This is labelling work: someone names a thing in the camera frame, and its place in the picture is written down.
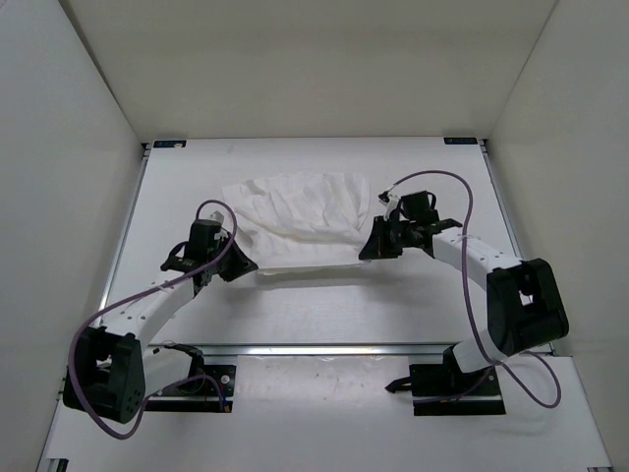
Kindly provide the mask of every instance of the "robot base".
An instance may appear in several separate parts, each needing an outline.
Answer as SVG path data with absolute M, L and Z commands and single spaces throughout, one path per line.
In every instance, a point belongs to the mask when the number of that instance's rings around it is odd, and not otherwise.
M 457 395 L 470 389 L 484 373 L 453 377 L 443 364 L 412 364 L 411 391 L 415 416 L 504 415 L 504 403 L 495 368 L 474 391 L 458 400 L 427 402 L 422 400 Z

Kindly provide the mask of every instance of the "crumpled white cloth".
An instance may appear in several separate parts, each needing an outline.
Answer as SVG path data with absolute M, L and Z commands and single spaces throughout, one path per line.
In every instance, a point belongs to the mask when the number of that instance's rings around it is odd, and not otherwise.
M 224 187 L 261 273 L 357 266 L 370 185 L 354 173 L 296 173 Z

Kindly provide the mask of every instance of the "cable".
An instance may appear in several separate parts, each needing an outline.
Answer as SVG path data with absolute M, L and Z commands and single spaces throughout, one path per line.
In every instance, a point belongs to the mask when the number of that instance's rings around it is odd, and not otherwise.
M 75 356 L 77 353 L 77 345 L 79 344 L 79 339 L 81 338 L 81 335 L 83 334 L 83 332 L 89 327 L 89 325 L 91 325 L 96 319 L 102 317 L 103 315 L 105 315 L 106 313 L 111 312 L 112 310 L 121 307 L 123 305 L 127 305 L 128 303 L 134 302 L 134 301 L 138 301 L 144 297 L 147 297 L 148 295 L 152 295 L 155 292 L 158 292 L 164 288 L 168 288 L 168 287 L 173 287 L 175 285 L 177 285 L 178 283 L 183 282 L 184 280 L 187 280 L 195 275 L 197 275 L 198 273 L 203 272 L 204 270 L 207 270 L 210 267 L 216 266 L 227 254 L 227 252 L 230 250 L 230 248 L 232 247 L 232 245 L 234 244 L 234 241 L 236 239 L 236 232 L 238 231 L 238 223 L 236 220 L 236 214 L 234 213 L 234 211 L 232 210 L 232 208 L 230 208 L 229 206 L 227 206 L 227 204 L 224 204 L 223 202 L 219 201 L 219 200 L 206 200 L 205 202 L 201 203 L 199 205 L 199 208 L 197 208 L 197 213 L 196 213 L 196 219 L 199 219 L 200 216 L 200 211 L 207 205 L 210 204 L 216 204 L 216 205 L 220 205 L 222 207 L 224 207 L 227 212 L 229 212 L 229 215 L 232 218 L 232 224 L 234 226 L 231 235 L 229 235 L 229 239 L 227 241 L 227 244 L 225 245 L 225 247 L 223 248 L 223 250 L 220 252 L 220 254 L 218 256 L 216 256 L 216 258 L 214 258 L 213 260 L 211 260 L 209 263 L 204 264 L 199 266 L 198 268 L 196 268 L 195 270 L 191 270 L 190 272 L 184 273 L 183 275 L 176 277 L 172 280 L 168 280 L 164 283 L 162 283 L 161 285 L 155 286 L 155 287 L 151 287 L 146 289 L 145 291 L 136 293 L 135 295 L 131 295 L 123 300 L 120 300 L 116 303 L 113 303 L 111 305 L 109 305 L 108 307 L 103 308 L 102 310 L 96 312 L 95 314 L 93 314 L 92 316 L 90 316 L 89 318 L 87 318 L 87 320 L 85 320 L 81 326 L 79 326 L 79 329 L 77 329 L 77 332 L 75 333 L 74 337 L 72 338 L 72 342 L 70 343 L 70 352 L 68 353 L 68 376 L 70 377 L 70 382 L 72 384 L 72 388 L 75 391 L 75 395 L 77 396 L 77 400 L 79 401 L 79 403 L 81 404 L 81 406 L 83 407 L 84 411 L 89 415 L 89 417 L 92 419 L 92 421 L 105 433 L 107 433 L 109 436 L 111 436 L 112 438 L 116 439 L 116 440 L 127 440 L 128 438 L 130 438 L 131 436 L 134 435 L 134 433 L 136 432 L 136 430 L 138 429 L 138 426 L 140 425 L 140 420 L 142 419 L 143 416 L 143 412 L 144 409 L 146 408 L 146 404 L 148 403 L 148 399 L 156 394 L 156 391 L 151 393 L 150 395 L 148 395 L 147 397 L 144 398 L 144 401 L 142 402 L 142 405 L 140 406 L 140 410 L 138 411 L 138 419 L 136 420 L 136 423 L 134 423 L 134 426 L 132 427 L 132 429 L 128 432 L 128 433 L 119 433 L 117 431 L 115 431 L 114 429 L 110 428 L 104 421 L 102 418 L 100 418 L 98 416 L 98 414 L 94 411 L 94 409 L 91 407 L 91 405 L 89 404 L 89 401 L 87 400 L 87 397 L 85 395 L 85 393 L 83 392 L 83 388 L 81 387 L 81 384 L 79 382 L 79 376 L 77 375 L 77 366 L 76 366 L 76 362 L 75 362 Z M 168 388 L 168 387 L 175 387 L 175 386 L 179 386 L 182 384 L 187 384 L 188 382 L 193 382 L 193 381 L 198 381 L 201 379 L 205 379 L 207 381 L 210 381 L 213 385 L 214 388 L 216 388 L 216 394 L 218 395 L 218 404 L 219 404 L 219 408 L 221 409 L 221 411 L 224 408 L 224 399 L 222 397 L 221 394 L 221 390 L 220 387 L 218 386 L 218 383 L 216 382 L 216 380 L 210 376 L 207 375 L 198 375 L 198 376 L 194 376 L 194 377 L 190 377 L 187 379 L 183 379 L 182 381 L 178 381 L 178 382 L 174 382 L 170 385 L 166 385 L 164 388 Z
M 543 408 L 555 408 L 561 402 L 561 383 L 559 382 L 559 379 L 557 378 L 557 375 L 552 369 L 552 367 L 550 366 L 550 364 L 545 359 L 543 359 L 542 356 L 531 351 L 524 351 L 525 354 L 530 354 L 536 359 L 538 359 L 540 362 L 542 362 L 542 364 L 550 372 L 550 375 L 552 376 L 552 379 L 554 381 L 554 384 L 557 390 L 556 398 L 552 403 L 544 403 L 539 398 L 537 398 L 535 394 L 529 390 L 529 388 L 522 382 L 522 380 L 518 376 L 516 376 L 515 373 L 511 370 L 511 368 L 507 366 L 504 362 L 491 359 L 489 355 L 486 353 L 485 347 L 483 346 L 483 343 L 481 342 L 481 336 L 479 334 L 479 329 L 476 326 L 476 321 L 474 319 L 474 312 L 472 310 L 472 299 L 470 298 L 470 282 L 468 279 L 468 258 L 467 258 L 468 238 L 467 236 L 468 236 L 468 226 L 470 224 L 470 219 L 472 218 L 472 209 L 474 208 L 474 193 L 472 192 L 472 187 L 470 186 L 470 184 L 463 177 L 461 177 L 458 174 L 455 174 L 454 172 L 449 172 L 447 170 L 422 170 L 420 172 L 414 172 L 412 174 L 407 175 L 406 177 L 401 178 L 400 180 L 395 182 L 391 187 L 387 189 L 387 193 L 393 190 L 395 187 L 397 187 L 401 183 L 406 182 L 407 180 L 412 179 L 413 177 L 418 177 L 420 175 L 428 175 L 428 174 L 439 174 L 439 175 L 446 175 L 448 177 L 452 177 L 458 180 L 459 182 L 461 182 L 461 184 L 463 184 L 463 186 L 465 187 L 465 190 L 468 193 L 468 210 L 467 210 L 467 213 L 465 214 L 465 219 L 463 220 L 463 227 L 461 228 L 461 237 L 463 238 L 462 244 L 461 244 L 461 278 L 463 281 L 463 299 L 465 300 L 465 309 L 467 312 L 468 320 L 470 322 L 470 326 L 472 328 L 472 334 L 474 335 L 474 339 L 477 343 L 477 346 L 479 347 L 479 350 L 481 351 L 481 354 L 483 355 L 483 357 L 489 364 L 493 366 L 502 367 L 507 372 L 507 374 L 509 374 L 509 376 L 511 376 L 511 378 L 516 382 L 516 384 L 518 384 L 525 391 L 525 393 L 529 395 L 531 399 L 535 401 L 539 406 Z M 480 384 L 481 382 L 478 382 L 465 393 L 461 395 L 455 395 L 454 399 L 456 399 L 456 397 L 460 398 L 461 396 L 471 393 Z M 448 398 L 448 397 L 427 398 L 427 401 L 424 401 L 424 403 L 429 402 L 429 401 L 443 401 L 445 399 L 452 399 L 452 398 Z

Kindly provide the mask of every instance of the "black clamp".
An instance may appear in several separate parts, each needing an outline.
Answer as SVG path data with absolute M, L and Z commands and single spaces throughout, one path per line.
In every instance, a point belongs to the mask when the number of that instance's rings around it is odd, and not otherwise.
M 379 198 L 389 202 L 386 192 Z M 434 257 L 432 236 L 448 228 L 461 227 L 454 219 L 440 220 L 435 205 L 436 196 L 427 191 L 400 198 L 388 218 L 376 216 L 373 219 L 372 233 L 358 255 L 359 260 L 396 259 L 404 248 L 418 248 Z
M 196 270 L 216 259 L 225 249 L 229 238 L 229 232 L 222 229 L 220 222 L 211 219 L 198 219 L 190 227 L 188 241 L 177 244 L 160 268 L 183 273 Z M 182 249 L 184 250 L 183 256 L 178 256 Z M 249 259 L 234 241 L 227 254 L 216 265 L 193 276 L 195 295 L 216 274 L 226 282 L 231 282 L 254 270 L 257 270 L 256 263 Z

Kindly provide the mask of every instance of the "white table surface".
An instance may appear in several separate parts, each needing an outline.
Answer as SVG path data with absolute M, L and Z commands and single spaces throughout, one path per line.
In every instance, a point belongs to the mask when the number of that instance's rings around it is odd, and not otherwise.
M 128 441 L 59 403 L 44 458 L 67 472 L 586 472 L 609 461 L 571 358 L 548 359 L 563 385 L 555 410 L 498 370 L 506 415 L 414 417 L 406 357 L 238 360 L 231 414 L 147 413 Z M 533 358 L 512 367 L 546 401 L 554 386 Z M 115 425 L 119 430 L 125 427 Z
M 224 185 L 278 173 L 362 172 L 376 195 L 418 170 L 445 169 L 466 178 L 475 194 L 473 234 L 503 251 L 511 242 L 479 146 L 446 146 L 442 138 L 197 140 L 154 148 L 112 287 L 110 301 L 146 287 L 169 250 L 187 239 L 198 204 L 220 199 Z M 437 195 L 442 218 L 462 220 L 466 193 L 457 181 L 426 176 L 400 187 Z M 485 293 L 472 283 L 480 326 Z M 471 335 L 460 273 L 418 250 L 357 269 L 274 277 L 216 278 L 154 339 L 195 344 L 450 343 Z

